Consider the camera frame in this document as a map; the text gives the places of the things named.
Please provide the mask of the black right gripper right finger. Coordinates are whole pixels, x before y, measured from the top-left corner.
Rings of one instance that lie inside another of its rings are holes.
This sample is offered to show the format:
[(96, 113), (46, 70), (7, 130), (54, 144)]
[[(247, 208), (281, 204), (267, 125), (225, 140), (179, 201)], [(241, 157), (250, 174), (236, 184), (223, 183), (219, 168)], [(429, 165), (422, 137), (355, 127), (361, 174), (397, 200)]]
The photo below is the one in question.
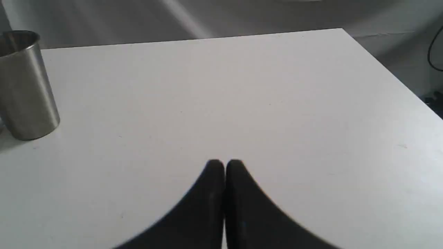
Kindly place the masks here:
[(283, 213), (238, 159), (226, 166), (225, 226), (229, 249), (334, 248)]

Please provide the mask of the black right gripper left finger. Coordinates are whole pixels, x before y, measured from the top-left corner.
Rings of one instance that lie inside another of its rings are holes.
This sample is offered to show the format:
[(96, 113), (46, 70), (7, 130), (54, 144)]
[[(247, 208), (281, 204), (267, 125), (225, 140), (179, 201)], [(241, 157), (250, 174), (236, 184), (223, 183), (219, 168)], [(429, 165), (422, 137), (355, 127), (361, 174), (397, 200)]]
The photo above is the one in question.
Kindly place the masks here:
[(177, 205), (120, 249), (220, 249), (223, 244), (225, 168), (209, 160)]

